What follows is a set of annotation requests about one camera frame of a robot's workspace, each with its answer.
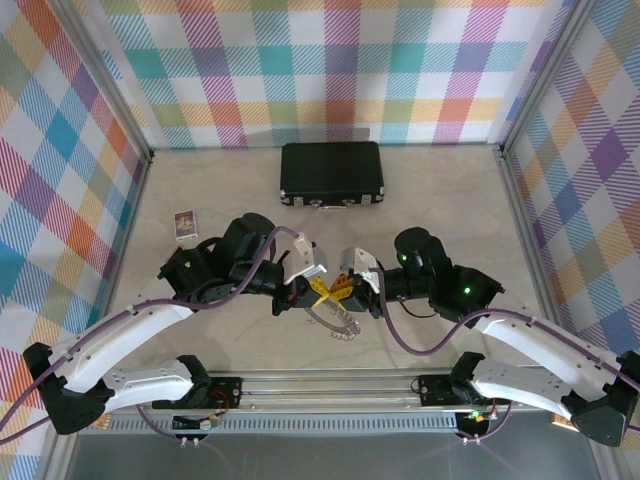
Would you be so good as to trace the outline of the purple card box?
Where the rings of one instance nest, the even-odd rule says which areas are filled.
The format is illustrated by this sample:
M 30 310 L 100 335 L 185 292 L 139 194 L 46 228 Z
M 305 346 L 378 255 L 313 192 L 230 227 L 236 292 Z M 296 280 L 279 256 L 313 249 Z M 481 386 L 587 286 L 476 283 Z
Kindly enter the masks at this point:
M 178 242 L 198 237 L 196 215 L 193 210 L 174 215 L 175 238 Z

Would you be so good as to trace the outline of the black briefcase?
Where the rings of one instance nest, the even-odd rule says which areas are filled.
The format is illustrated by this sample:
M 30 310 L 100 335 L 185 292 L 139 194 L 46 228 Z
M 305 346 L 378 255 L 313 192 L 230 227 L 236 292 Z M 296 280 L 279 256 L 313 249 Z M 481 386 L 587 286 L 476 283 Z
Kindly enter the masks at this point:
M 288 143 L 281 147 L 284 206 L 348 208 L 382 202 L 380 147 L 373 141 Z

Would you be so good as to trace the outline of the small electronics board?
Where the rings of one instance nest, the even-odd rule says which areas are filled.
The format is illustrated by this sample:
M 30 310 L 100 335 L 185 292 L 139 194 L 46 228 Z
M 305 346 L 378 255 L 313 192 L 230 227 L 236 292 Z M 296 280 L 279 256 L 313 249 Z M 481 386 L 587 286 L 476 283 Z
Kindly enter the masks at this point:
M 221 414 L 208 415 L 173 415 L 171 428 L 174 431 L 210 431 L 219 426 L 223 416 Z
M 481 436 L 489 431 L 491 422 L 497 419 L 497 414 L 487 410 L 472 410 L 456 414 L 456 425 L 460 434 Z

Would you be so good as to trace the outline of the grey metal sheet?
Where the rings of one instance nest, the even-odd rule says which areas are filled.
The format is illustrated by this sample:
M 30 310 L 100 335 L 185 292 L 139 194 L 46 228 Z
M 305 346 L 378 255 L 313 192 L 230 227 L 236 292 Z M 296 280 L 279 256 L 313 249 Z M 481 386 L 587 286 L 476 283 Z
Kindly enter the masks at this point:
M 81 435 L 55 480 L 620 480 L 570 432 L 515 421 L 495 437 L 223 435 L 181 447 L 158 435 Z

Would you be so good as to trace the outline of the aluminium side rail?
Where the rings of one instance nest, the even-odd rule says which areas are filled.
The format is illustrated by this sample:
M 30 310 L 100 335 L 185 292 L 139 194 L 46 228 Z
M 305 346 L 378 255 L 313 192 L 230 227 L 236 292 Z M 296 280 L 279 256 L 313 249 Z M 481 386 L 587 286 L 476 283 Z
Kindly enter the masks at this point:
M 499 145 L 493 146 L 493 153 L 535 292 L 537 311 L 560 326 L 559 307 L 509 155 L 505 154 Z
M 133 237 L 133 231 L 139 216 L 142 199 L 153 163 L 154 152 L 151 152 L 151 156 L 142 157 L 136 167 L 136 175 L 130 184 L 117 230 L 111 244 L 111 252 L 107 258 L 107 277 L 102 280 L 101 286 L 98 289 L 92 313 L 88 318 L 87 327 L 94 326 L 109 313 L 115 303 L 116 293 L 124 269 L 124 258 Z

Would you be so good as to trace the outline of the aluminium front rail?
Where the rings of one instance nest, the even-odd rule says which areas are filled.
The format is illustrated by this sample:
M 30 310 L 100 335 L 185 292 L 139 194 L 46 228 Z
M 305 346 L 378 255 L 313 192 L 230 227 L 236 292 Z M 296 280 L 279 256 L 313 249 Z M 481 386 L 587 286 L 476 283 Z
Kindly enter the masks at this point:
M 419 396 L 411 391 L 412 380 L 428 373 L 375 371 L 255 372 L 253 374 L 191 374 L 183 367 L 125 372 L 113 369 L 87 388 L 77 387 L 60 377 L 57 381 L 64 398 L 87 404 L 93 416 L 133 407 L 150 405 L 156 400 L 179 400 L 200 382 L 213 376 L 241 377 L 242 397 L 238 411 L 338 411 L 398 410 L 422 407 Z M 602 371 L 590 375 L 580 370 L 562 379 L 542 368 L 514 367 L 489 360 L 480 362 L 473 372 L 445 374 L 458 392 L 477 393 L 494 403 L 508 401 L 552 413 L 566 415 L 580 402 L 600 400 L 613 381 Z

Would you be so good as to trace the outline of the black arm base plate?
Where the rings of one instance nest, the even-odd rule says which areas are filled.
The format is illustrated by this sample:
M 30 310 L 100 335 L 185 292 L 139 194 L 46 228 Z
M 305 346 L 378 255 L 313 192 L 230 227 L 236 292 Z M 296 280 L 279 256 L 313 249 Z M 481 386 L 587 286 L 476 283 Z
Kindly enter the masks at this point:
M 230 410 L 237 409 L 242 397 L 241 377 L 213 376 L 200 382 L 179 400 L 156 400 L 151 403 L 156 410 Z
M 489 406 L 493 399 L 477 393 L 458 392 L 445 374 L 419 375 L 410 384 L 411 391 L 419 396 L 422 407 L 427 406 Z

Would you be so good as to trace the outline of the aluminium frame post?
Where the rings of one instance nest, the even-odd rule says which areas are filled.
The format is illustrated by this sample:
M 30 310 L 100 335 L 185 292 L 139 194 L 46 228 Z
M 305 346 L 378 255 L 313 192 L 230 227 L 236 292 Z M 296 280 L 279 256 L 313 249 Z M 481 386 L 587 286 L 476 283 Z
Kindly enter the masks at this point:
M 518 80 L 519 90 L 495 135 L 494 143 L 502 158 L 508 159 L 514 151 L 598 1 L 550 1 L 550 12 L 541 18 L 541 30 L 523 58 L 526 69 Z
M 125 101 L 116 81 L 99 52 L 88 28 L 75 9 L 72 0 L 47 0 L 61 26 L 68 34 L 71 43 L 86 64 L 97 87 L 103 93 L 114 116 L 121 123 L 127 138 L 135 145 L 147 165 L 153 163 L 154 152 L 143 135 L 131 109 Z

